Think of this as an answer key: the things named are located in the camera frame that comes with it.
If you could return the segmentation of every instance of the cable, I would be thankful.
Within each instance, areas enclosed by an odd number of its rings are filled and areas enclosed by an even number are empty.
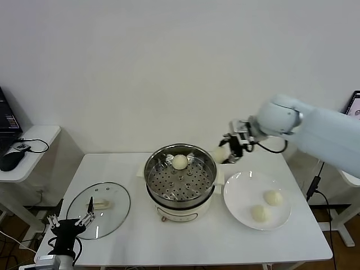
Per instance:
[[[5,236],[7,236],[7,237],[9,237],[9,238],[11,238],[11,239],[13,239],[15,242],[17,242],[20,246],[22,246],[22,247],[24,247],[24,248],[26,248],[26,249],[28,249],[28,250],[31,250],[33,253],[35,253],[36,254],[36,251],[34,251],[34,250],[32,250],[32,249],[30,249],[30,248],[28,248],[28,247],[26,247],[26,246],[24,246],[20,241],[17,241],[17,239],[15,239],[15,238],[13,238],[13,237],[11,237],[11,236],[9,236],[9,235],[7,235],[6,233],[4,233],[3,231],[0,231],[0,233],[2,233],[3,235],[5,235]]]
[[[50,247],[54,248],[54,245],[53,245],[51,242],[54,241],[56,238],[57,238],[56,236],[53,237],[53,238],[50,238],[49,241],[47,241],[47,244],[48,244]]]
[[[20,233],[20,236],[19,236],[18,238],[21,238],[22,235],[24,234],[24,232],[26,232],[27,230],[28,230],[28,227],[25,227],[25,228],[23,229],[23,231]],[[12,246],[12,248],[11,248],[11,250],[10,250],[10,252],[9,252],[8,258],[7,258],[7,260],[6,260],[5,270],[8,270],[8,269],[7,269],[7,266],[8,266],[9,261],[10,261],[11,253],[12,253],[12,251],[14,250],[15,246],[16,246],[16,243],[13,243],[13,246]]]
[[[265,149],[266,151],[270,152],[270,153],[273,153],[273,154],[280,154],[280,153],[283,153],[286,149],[287,149],[287,145],[289,144],[287,140],[284,140],[285,142],[285,146],[282,150],[280,151],[274,151],[274,150],[271,150],[263,145],[261,145],[259,142],[256,142],[255,144],[257,144],[258,146],[260,146],[262,149]]]
[[[75,263],[77,262],[77,260],[79,259],[81,252],[83,251],[83,244],[81,243],[80,239],[78,237],[75,238],[77,240],[77,242],[79,242],[79,246],[80,246],[80,250],[78,255],[76,256],[75,260],[73,261],[73,266],[75,266]]]
[[[26,210],[30,210],[31,208],[33,208],[34,206],[37,206],[37,205],[41,204],[42,202],[43,202],[43,191],[40,190],[40,200],[39,200],[36,204],[30,206],[29,208],[25,208],[25,209],[26,209]]]
[[[319,171],[319,173],[317,174],[317,177],[320,177],[320,174],[321,174],[321,172],[322,172],[322,168],[324,168],[324,164],[325,164],[325,162],[323,161],[322,164],[321,164],[320,171]]]
[[[327,201],[327,198],[326,196],[320,192],[319,190],[315,190],[315,193],[319,193],[321,196],[324,197],[325,199],[325,202],[326,202],[326,205],[327,205],[327,210],[328,210],[328,217],[329,217],[329,222],[328,222],[328,225],[329,225],[329,228],[330,228],[330,245],[331,245],[331,251],[332,251],[332,262],[334,263],[334,269],[337,270],[336,268],[336,260],[335,260],[335,252],[334,252],[334,245],[332,243],[332,228],[331,228],[331,214],[330,214],[330,204],[329,202]]]
[[[26,149],[25,152],[31,152],[31,153],[40,154],[40,153],[44,153],[47,150],[49,150],[49,144],[47,142],[44,142],[42,139],[24,139],[24,138],[20,138],[20,139],[15,140],[15,142],[33,142],[33,141],[39,141],[39,142],[44,143],[46,145],[46,149],[43,150],[43,151],[33,151],[33,150],[31,150],[31,147],[30,147],[29,149]]]
[[[0,257],[0,259],[10,259],[10,258],[14,258],[15,262],[16,262],[16,265],[18,266],[19,265],[19,261],[17,260],[17,257],[15,255],[9,255],[9,256],[2,256]]]

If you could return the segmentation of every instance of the robotic arm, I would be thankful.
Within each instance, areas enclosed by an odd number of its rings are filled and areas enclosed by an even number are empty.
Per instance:
[[[269,136],[292,142],[300,151],[360,178],[359,120],[280,94],[266,102],[256,116],[230,122],[230,132],[219,146],[228,143],[231,153],[222,163],[235,163],[243,150],[252,152]]]

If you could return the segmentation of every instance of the white wall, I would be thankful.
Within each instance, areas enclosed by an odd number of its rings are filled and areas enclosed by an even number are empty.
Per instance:
[[[0,85],[84,152],[212,149],[274,93],[341,109],[359,1],[0,0]]]

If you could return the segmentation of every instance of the black cable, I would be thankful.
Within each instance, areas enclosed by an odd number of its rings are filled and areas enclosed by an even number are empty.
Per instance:
[[[83,244],[81,243],[80,239],[78,237],[75,238],[78,242],[79,242],[79,246],[80,246],[80,250],[78,255],[76,256],[75,260],[73,261],[73,266],[75,266],[75,263],[77,262],[77,260],[79,259],[81,252],[83,251]]]
[[[26,210],[30,210],[30,209],[33,208],[34,206],[37,206],[37,205],[41,204],[42,201],[43,201],[43,191],[41,191],[41,193],[40,193],[40,200],[39,200],[36,204],[30,206],[29,208],[26,208],[26,207],[25,207],[25,209],[26,209]]]
[[[321,180],[320,175],[321,175],[322,169],[324,168],[324,164],[325,164],[325,162],[322,162],[319,173],[317,174],[317,176],[314,176],[313,181],[311,181],[308,191],[306,192],[306,201],[310,200],[310,198],[313,196],[315,190],[317,190],[317,188],[318,188],[319,182]]]
[[[285,146],[284,146],[284,148],[283,148],[282,150],[280,150],[280,151],[271,150],[271,149],[269,149],[269,148],[261,145],[259,142],[256,142],[256,144],[257,144],[258,146],[260,146],[261,148],[265,149],[266,151],[269,151],[270,153],[280,154],[280,153],[283,153],[283,152],[287,149],[287,145],[289,144],[287,140],[284,140],[284,142],[285,142]]]
[[[18,266],[19,265],[19,261],[17,260],[17,257],[15,256],[15,255],[9,255],[9,256],[2,256],[2,257],[0,257],[0,259],[10,259],[10,258],[13,258],[14,260],[15,260],[15,262],[16,262],[16,265]]]
[[[334,269],[335,270],[337,270],[337,268],[336,268],[336,260],[335,260],[335,252],[334,252],[334,245],[333,245],[333,243],[332,243],[332,228],[331,228],[331,214],[330,214],[330,204],[329,204],[329,202],[327,201],[327,198],[326,198],[326,196],[322,193],[322,192],[320,192],[319,190],[315,190],[314,191],[315,193],[319,193],[321,196],[323,196],[324,197],[324,199],[325,199],[325,202],[326,202],[326,205],[327,205],[327,210],[328,210],[328,217],[329,217],[329,222],[328,222],[328,224],[329,224],[329,228],[330,228],[330,245],[331,245],[331,251],[332,251],[332,262],[334,263]]]
[[[320,171],[319,171],[319,173],[317,174],[317,177],[320,176],[320,174],[321,174],[321,172],[322,172],[322,168],[324,168],[324,164],[325,164],[325,162],[323,161],[322,164],[321,164]]]
[[[29,149],[26,149],[25,152],[30,152],[30,153],[37,153],[37,154],[40,154],[40,153],[44,153],[46,152],[47,150],[49,150],[49,145],[47,142],[44,142],[42,139],[24,139],[24,138],[20,138],[20,139],[17,139],[15,140],[15,142],[33,142],[33,141],[39,141],[39,142],[42,142],[46,145],[46,149],[43,150],[43,151],[33,151],[31,150],[31,147]]]
[[[47,241],[47,244],[50,246],[50,247],[54,247],[54,245],[51,244],[52,241],[54,241],[57,237],[53,237],[53,238],[50,238],[49,241]]]
[[[3,242],[4,244],[3,244],[2,248],[1,248],[0,256],[1,256],[2,253],[4,252],[4,248],[5,248],[6,243],[8,243],[8,242],[6,241],[6,236],[3,235],[3,234],[1,234],[1,235],[2,235],[2,237],[4,237],[4,240],[1,240],[1,242]]]
[[[19,239],[22,237],[22,235],[24,234],[24,232],[26,232],[28,229],[29,229],[28,227],[25,227],[25,229],[23,229],[23,231],[20,233],[20,236],[19,236],[17,239],[19,240]],[[8,258],[7,258],[7,260],[6,260],[5,270],[7,270],[7,266],[8,266],[8,264],[9,264],[10,258],[12,258],[12,256],[14,256],[14,255],[11,255],[11,253],[13,252],[16,244],[17,244],[17,242],[14,242],[14,243],[13,243],[13,246],[12,246],[10,252],[9,252]]]

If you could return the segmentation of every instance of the power cord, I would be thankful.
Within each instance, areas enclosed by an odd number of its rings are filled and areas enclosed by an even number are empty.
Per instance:
[[[319,173],[317,174],[317,176],[315,176],[313,178],[313,181],[311,182],[310,187],[309,187],[308,191],[306,192],[306,201],[310,200],[310,198],[313,196],[315,190],[317,190],[317,188],[319,187],[318,185],[319,185],[319,182],[321,180],[320,174],[322,172],[322,169],[324,168],[324,164],[325,164],[325,162],[323,162],[321,164],[321,168],[319,170]]]
[[[36,204],[34,204],[34,205],[32,205],[32,206],[30,206],[30,207],[28,207],[28,208],[25,208],[25,209],[26,209],[26,210],[30,210],[31,208],[33,208],[33,207],[41,204],[42,202],[43,202],[43,191],[40,190],[40,200],[39,200]]]
[[[15,238],[13,238],[13,237],[11,237],[11,236],[9,236],[9,235],[7,235],[6,233],[4,233],[3,231],[0,231],[0,233],[2,233],[3,235],[5,235],[5,236],[7,236],[7,237],[9,237],[9,238],[11,238],[11,239],[13,239],[15,242],[17,242],[20,246],[22,246],[23,248],[25,248],[25,249],[28,249],[28,250],[30,250],[30,251],[32,251],[33,253],[35,253],[36,254],[36,251],[35,250],[32,250],[32,249],[30,249],[30,248],[28,248],[28,247],[26,247],[26,246],[24,246],[20,241],[17,241],[17,239],[15,239]]]
[[[329,217],[328,225],[329,225],[329,229],[330,229],[330,245],[331,245],[331,251],[332,251],[332,262],[334,263],[334,269],[337,270],[334,245],[332,243],[332,228],[331,228],[331,220],[332,220],[332,218],[331,218],[331,213],[330,213],[330,204],[329,204],[329,201],[327,200],[326,196],[322,192],[320,192],[319,190],[315,190],[314,193],[318,193],[321,196],[323,196],[323,198],[325,199],[326,205],[327,205],[328,217]]]
[[[80,239],[78,237],[75,238],[77,240],[77,242],[79,242],[79,246],[80,246],[80,250],[78,255],[76,256],[75,260],[73,261],[73,266],[75,266],[75,263],[77,262],[77,260],[79,259],[81,252],[83,251],[83,244],[81,243]]]
[[[27,148],[27,149],[23,150],[24,152],[41,154],[41,153],[44,153],[47,150],[49,150],[49,144],[47,142],[43,141],[42,139],[24,139],[24,138],[20,138],[20,139],[14,140],[14,142],[33,142],[33,141],[39,141],[39,142],[44,143],[46,145],[46,149],[43,150],[43,151],[33,151],[33,150],[31,150],[31,147],[30,147],[30,148]]]
[[[268,152],[270,152],[270,153],[280,154],[280,153],[285,152],[285,150],[287,149],[287,146],[288,146],[288,144],[289,144],[287,140],[284,140],[284,142],[285,142],[285,146],[284,146],[284,148],[283,148],[282,150],[280,150],[280,151],[271,150],[271,149],[269,149],[269,148],[261,145],[259,142],[256,142],[255,144],[257,144],[257,145],[260,146],[262,149],[265,149],[266,151],[268,151]]]

